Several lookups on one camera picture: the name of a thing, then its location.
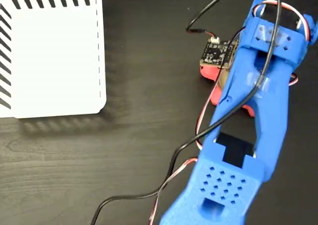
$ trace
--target circuit board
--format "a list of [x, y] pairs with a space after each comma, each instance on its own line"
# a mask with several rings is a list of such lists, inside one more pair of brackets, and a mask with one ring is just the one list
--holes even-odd
[[229, 41], [212, 43], [211, 40], [209, 40], [201, 57], [200, 65], [215, 66], [220, 68], [222, 62], [224, 61], [223, 68], [229, 69], [231, 67], [237, 45], [238, 41], [233, 41], [229, 46]]

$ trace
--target red and white wire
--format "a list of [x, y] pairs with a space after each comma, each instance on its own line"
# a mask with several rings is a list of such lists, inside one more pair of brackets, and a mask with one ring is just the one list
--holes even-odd
[[175, 172], [162, 184], [162, 186], [160, 187], [156, 200], [155, 200], [155, 204], [154, 204], [154, 208], [153, 211], [151, 212], [151, 215], [149, 217], [149, 225], [153, 225], [154, 223], [154, 219], [155, 219], [155, 215], [157, 212], [157, 207], [158, 207], [158, 200], [159, 200], [159, 196], [161, 191], [164, 189], [164, 187], [175, 177], [177, 176], [181, 171], [183, 171], [187, 165], [191, 164], [192, 162], [197, 162], [198, 158], [190, 158], [188, 160], [186, 160], [178, 169], [175, 170]]
[[291, 82], [289, 82], [289, 86], [295, 85], [296, 83], [298, 83], [298, 76], [295, 73], [292, 73], [291, 77], [293, 78], [293, 80]]
[[[289, 86], [292, 86], [292, 85], [295, 85], [296, 83], [298, 83], [299, 79], [295, 73], [292, 73], [291, 78], [293, 78], [293, 80], [289, 83]], [[215, 88], [216, 87], [213, 87], [211, 94], [209, 95], [207, 101], [205, 102], [205, 104], [202, 108], [202, 111], [201, 111], [200, 116], [199, 116], [198, 121], [197, 121], [197, 125], [195, 127], [195, 135], [199, 134], [199, 132], [200, 132], [200, 127], [201, 127], [205, 112], [206, 112], [207, 107], [211, 101], [211, 97], [212, 97], [212, 94], [214, 93]], [[202, 150], [202, 148], [203, 148], [202, 143], [199, 140], [196, 140], [195, 143], [197, 144], [197, 147], [199, 148], [199, 150]]]
[[[262, 3], [260, 3], [257, 7], [255, 7], [253, 14], [256, 15], [258, 9], [261, 7], [262, 4], [272, 4], [272, 5], [277, 5], [277, 1], [276, 0], [265, 0]], [[304, 25], [305, 28], [305, 37], [307, 41], [310, 41], [310, 28], [308, 26], [308, 23], [306, 21], [306, 19], [304, 18], [304, 16], [297, 10], [295, 9], [293, 6], [282, 2], [282, 7], [288, 10], [293, 11], [301, 20], [301, 22]]]

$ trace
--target blue 3d-printed robotic arm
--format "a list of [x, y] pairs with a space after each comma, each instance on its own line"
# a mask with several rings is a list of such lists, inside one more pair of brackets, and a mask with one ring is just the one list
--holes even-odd
[[[252, 16], [263, 0], [254, 0], [240, 34], [238, 49], [211, 124], [239, 104], [252, 90], [269, 48], [273, 23]], [[160, 225], [243, 225], [259, 187], [271, 178], [283, 144], [288, 120], [291, 73], [304, 59], [318, 36], [318, 25], [304, 15], [311, 40], [298, 31], [279, 27], [276, 47], [266, 79], [248, 102], [255, 111], [257, 139], [254, 156], [244, 155], [241, 165], [225, 160], [226, 146], [217, 141], [220, 127], [204, 140], [203, 149], [186, 189], [164, 214]]]

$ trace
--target wood grain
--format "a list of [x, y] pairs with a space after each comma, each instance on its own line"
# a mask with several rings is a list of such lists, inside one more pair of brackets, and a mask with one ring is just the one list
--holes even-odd
[[[212, 86], [198, 67], [206, 36], [184, 33], [208, 1], [103, 0], [107, 105], [98, 115], [0, 120], [1, 225], [88, 225], [104, 198], [161, 183], [173, 150], [193, 135]], [[224, 0], [198, 24], [229, 38], [251, 1]], [[318, 16], [317, 0], [283, 1]], [[317, 221], [318, 99], [308, 90], [318, 87], [317, 60], [313, 46], [298, 70], [299, 84], [291, 88], [289, 131], [276, 173], [262, 187], [247, 224]], [[244, 111], [222, 130], [255, 140], [253, 120]], [[192, 147], [179, 162], [197, 153]], [[190, 171], [164, 191], [158, 218]], [[152, 203], [114, 202], [97, 224], [147, 224]]]

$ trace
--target red part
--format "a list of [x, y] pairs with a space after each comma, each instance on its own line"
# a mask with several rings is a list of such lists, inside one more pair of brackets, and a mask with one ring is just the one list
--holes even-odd
[[[206, 78], [213, 80], [213, 81], [215, 81], [217, 79], [219, 71], [220, 71], [220, 69], [218, 67], [214, 67], [214, 66], [210, 66], [210, 65], [201, 65], [201, 68], [200, 68], [201, 75], [203, 77], [206, 77]], [[222, 90], [216, 84], [214, 86], [212, 96], [211, 96], [212, 104], [215, 106], [218, 105], [221, 96], [222, 96]], [[250, 117], [255, 117], [254, 110], [250, 106], [244, 105], [243, 108], [248, 111], [248, 114], [250, 115]]]

